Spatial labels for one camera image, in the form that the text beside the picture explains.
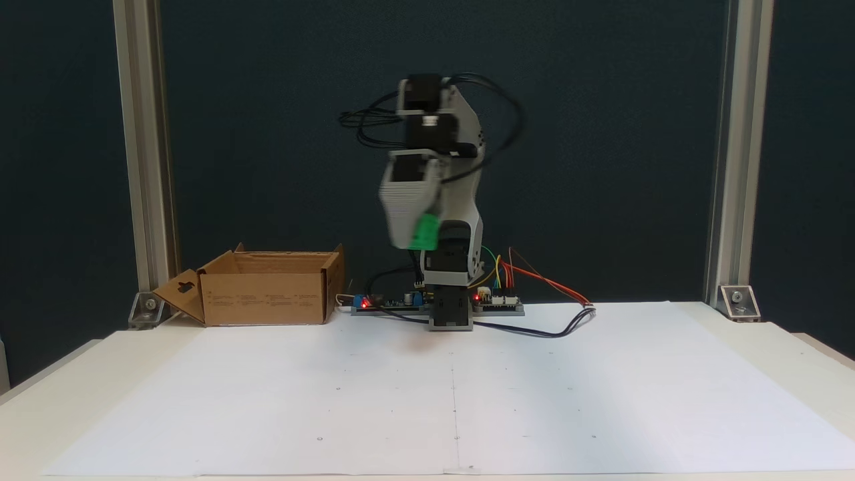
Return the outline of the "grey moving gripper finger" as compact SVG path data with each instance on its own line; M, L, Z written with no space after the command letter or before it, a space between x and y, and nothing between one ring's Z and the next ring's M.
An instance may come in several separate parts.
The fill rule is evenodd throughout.
M427 182L382 182L379 198L391 243L412 249L419 220L432 204L432 187Z

